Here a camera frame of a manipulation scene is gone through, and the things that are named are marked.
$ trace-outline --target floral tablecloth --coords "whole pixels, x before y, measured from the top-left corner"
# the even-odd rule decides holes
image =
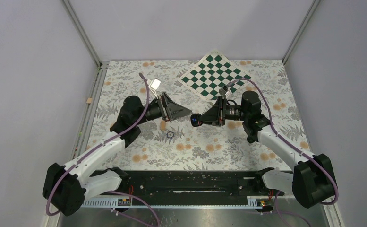
[[[107,70],[94,123],[90,132],[89,149],[99,141],[117,119],[123,100],[131,95],[145,102],[145,85],[138,73],[147,79],[158,78],[159,92],[194,113],[204,113],[212,104],[178,82],[178,78],[197,61],[111,61]],[[309,149],[294,102],[285,68],[281,60],[233,61],[246,69],[263,91],[277,127],[294,144]],[[245,84],[231,99],[240,103],[241,94],[256,90]],[[262,105],[264,115],[268,115]],[[102,167],[125,170],[260,170],[266,167],[289,167],[270,149],[246,141],[242,122],[227,121],[224,127],[203,125],[193,128],[189,116],[174,122],[157,119],[141,124],[140,136],[124,151],[109,158]],[[173,132],[173,138],[167,133]]]

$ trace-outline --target white wall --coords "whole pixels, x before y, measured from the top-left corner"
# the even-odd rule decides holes
[[[367,226],[367,1],[322,1],[286,69],[311,148],[333,163],[346,226]]]
[[[0,227],[37,227],[46,170],[73,149],[95,65],[59,0],[0,0]]]
[[[312,0],[71,0],[99,57],[282,59]]]

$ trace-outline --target table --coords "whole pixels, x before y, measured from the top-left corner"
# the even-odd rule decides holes
[[[281,60],[232,61],[246,69],[261,88],[272,111],[275,127],[293,144],[309,149],[286,71]],[[98,142],[115,123],[123,100],[132,95],[146,99],[145,85],[138,73],[147,79],[158,78],[158,91],[166,91],[176,103],[204,113],[212,104],[202,100],[178,82],[178,78],[197,61],[111,61],[102,87],[93,126],[86,149]],[[246,90],[256,91],[250,83],[239,88],[231,99],[240,103]],[[268,116],[262,104],[263,114]],[[101,168],[125,170],[227,170],[246,171],[275,167],[290,168],[269,148],[249,144],[242,122],[227,121],[223,127],[203,125],[193,128],[189,116],[174,122],[156,119],[141,124],[140,136],[124,151],[103,163]],[[173,138],[167,137],[173,132]]]

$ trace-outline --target purple cable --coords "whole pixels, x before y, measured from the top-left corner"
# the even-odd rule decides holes
[[[143,199],[141,199],[141,198],[139,198],[139,197],[137,197],[137,196],[129,195],[129,194],[122,193],[122,192],[109,191],[109,192],[107,192],[107,193],[113,193],[113,194],[117,194],[117,195],[125,195],[125,196],[129,196],[129,197],[132,197],[132,198],[134,198],[134,199],[139,200],[139,201],[140,201],[140,202],[142,202],[146,207],[148,207],[148,208],[150,209],[150,211],[154,214],[155,219],[157,220],[157,225],[156,225],[156,226],[153,226],[153,225],[147,224],[147,223],[145,223],[145,222],[143,222],[143,221],[141,221],[141,220],[139,220],[139,219],[137,219],[137,218],[134,218],[134,217],[132,217],[132,216],[130,216],[130,215],[127,215],[127,214],[124,214],[124,213],[121,213],[121,212],[117,212],[117,214],[120,214],[120,215],[122,215],[122,216],[124,216],[124,217],[130,218],[130,219],[135,220],[135,221],[137,221],[137,222],[140,222],[140,223],[142,223],[143,225],[146,225],[146,226],[149,226],[149,227],[158,227],[158,226],[160,226],[160,224],[161,224],[161,223],[160,223],[160,219],[158,218],[158,216],[157,216],[157,214],[155,213],[154,209],[153,209],[153,208],[151,208],[151,206],[150,206],[150,205],[148,205],[148,203],[146,203]]]
[[[306,157],[308,160],[310,160],[315,166],[317,166],[325,174],[325,176],[331,182],[331,184],[333,186],[333,190],[335,191],[335,198],[331,202],[320,202],[320,203],[323,204],[323,205],[333,205],[333,204],[335,204],[338,201],[338,198],[339,198],[339,191],[338,191],[338,186],[336,185],[336,183],[333,180],[333,178],[331,177],[331,175],[329,175],[329,173],[324,168],[322,168],[322,166],[320,164],[318,164],[312,157],[308,156],[307,154],[304,154],[301,150],[299,150],[296,146],[294,146],[293,144],[291,144],[287,139],[285,139],[282,135],[280,135],[278,133],[278,131],[275,129],[275,127],[273,125],[272,115],[271,115],[271,109],[270,109],[270,107],[269,107],[269,105],[267,103],[266,98],[263,95],[263,92],[261,92],[261,89],[257,86],[257,84],[255,84],[250,79],[247,79],[247,78],[239,78],[239,79],[236,79],[236,80],[231,81],[227,86],[230,87],[233,84],[235,84],[236,82],[238,82],[239,80],[246,80],[246,81],[252,83],[257,88],[258,92],[260,93],[261,97],[263,98],[263,101],[264,101],[265,106],[268,109],[268,115],[270,117],[271,129],[274,131],[274,133],[276,134],[276,136],[278,138],[280,138],[284,143],[286,143],[289,147],[291,147],[296,152],[298,152],[300,155],[302,155],[302,156]]]
[[[83,155],[78,161],[77,161],[77,164],[80,164],[87,156],[91,155],[94,151],[96,151],[99,147],[107,144],[108,142],[116,139],[117,137],[127,133],[129,130],[133,129],[134,127],[136,127],[137,124],[139,124],[139,122],[142,120],[142,118],[144,117],[146,111],[147,111],[147,108],[148,108],[148,104],[150,102],[150,88],[148,87],[148,84],[147,84],[147,80],[146,78],[143,76],[142,73],[139,73],[139,76],[144,80],[145,82],[145,86],[146,86],[146,91],[147,91],[147,99],[146,99],[146,105],[145,105],[145,108],[142,112],[142,115],[140,115],[140,117],[135,121],[135,123],[133,123],[129,128],[125,129],[124,131],[122,131],[121,133],[119,133],[118,135],[116,136],[113,136],[109,139],[107,139],[106,141],[104,141],[104,144],[99,144],[97,145],[94,149],[92,149],[91,151],[87,152],[85,155]]]
[[[260,212],[250,212],[250,211],[244,211],[245,213],[247,214],[258,214],[258,215],[261,215]],[[303,216],[301,216],[300,214],[296,214],[294,212],[290,212],[290,211],[279,211],[281,214],[288,214],[288,215],[292,215],[292,216],[296,216],[300,219],[302,219],[304,222],[307,223],[308,226],[312,227],[311,226],[311,223]],[[278,214],[276,211],[271,211],[271,212],[263,212],[262,215],[270,215],[270,214]]]
[[[98,148],[102,147],[103,145],[107,144],[108,142],[110,142],[111,140],[125,134],[126,132],[128,132],[129,130],[131,130],[133,127],[135,127],[137,124],[139,124],[139,122],[142,120],[142,118],[144,117],[147,108],[148,108],[148,104],[150,102],[150,88],[148,87],[147,84],[147,79],[143,76],[142,73],[139,73],[139,76],[143,79],[143,81],[145,82],[145,86],[146,86],[146,91],[147,91],[147,99],[146,99],[146,105],[145,108],[142,112],[142,115],[140,115],[140,117],[137,119],[137,121],[135,123],[133,123],[129,128],[127,128],[126,130],[124,130],[123,132],[119,133],[116,136],[113,136],[111,138],[109,138],[108,140],[104,141],[104,144],[100,143],[99,145],[97,145],[96,147],[94,147],[93,149],[91,149],[89,152],[87,152],[85,155],[83,155],[77,162],[76,164],[80,164],[85,158],[87,158],[89,155],[91,155],[93,152],[95,152]],[[52,197],[54,196],[55,191],[57,190],[59,184],[62,182],[62,180],[67,176],[67,174],[69,174],[70,171],[72,171],[73,168],[75,168],[76,165],[72,165],[67,171],[64,172],[64,174],[58,179],[58,181],[55,183],[54,187],[51,190],[51,193],[47,199],[47,204],[46,204],[46,213],[48,216],[54,216],[56,214],[58,214],[60,211],[56,211],[54,213],[50,212],[50,203],[52,200]]]

